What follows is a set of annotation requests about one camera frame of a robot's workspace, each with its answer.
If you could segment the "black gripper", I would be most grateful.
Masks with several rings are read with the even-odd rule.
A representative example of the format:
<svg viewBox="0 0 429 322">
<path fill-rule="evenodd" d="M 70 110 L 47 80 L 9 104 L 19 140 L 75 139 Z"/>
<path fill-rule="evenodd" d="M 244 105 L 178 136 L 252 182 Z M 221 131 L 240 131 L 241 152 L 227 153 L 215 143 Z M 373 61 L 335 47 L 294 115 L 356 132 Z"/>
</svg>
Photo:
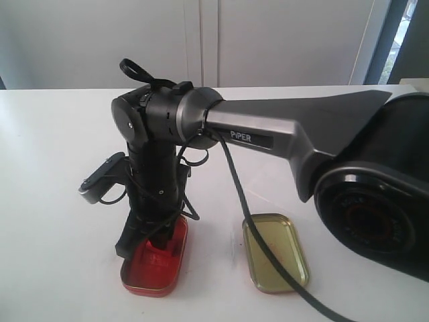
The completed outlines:
<svg viewBox="0 0 429 322">
<path fill-rule="evenodd" d="M 125 173 L 130 213 L 115 244 L 116 254 L 131 260 L 147 235 L 156 235 L 156 252 L 175 255 L 176 222 L 179 217 L 191 217 L 191 204 L 185 193 L 191 167 L 167 162 L 164 168 L 143 172 L 128 165 Z"/>
</svg>

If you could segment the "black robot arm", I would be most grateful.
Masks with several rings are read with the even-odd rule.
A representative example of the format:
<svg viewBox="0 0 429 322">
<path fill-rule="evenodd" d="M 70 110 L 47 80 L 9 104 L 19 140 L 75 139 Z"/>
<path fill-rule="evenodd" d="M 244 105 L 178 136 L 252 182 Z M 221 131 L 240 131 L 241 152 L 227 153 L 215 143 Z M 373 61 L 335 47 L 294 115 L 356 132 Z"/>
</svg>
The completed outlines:
<svg viewBox="0 0 429 322">
<path fill-rule="evenodd" d="M 358 255 L 428 279 L 428 94 L 226 100 L 208 87 L 144 86 L 115 98 L 132 169 L 162 150 L 225 141 L 288 161 L 301 201 Z"/>
</svg>

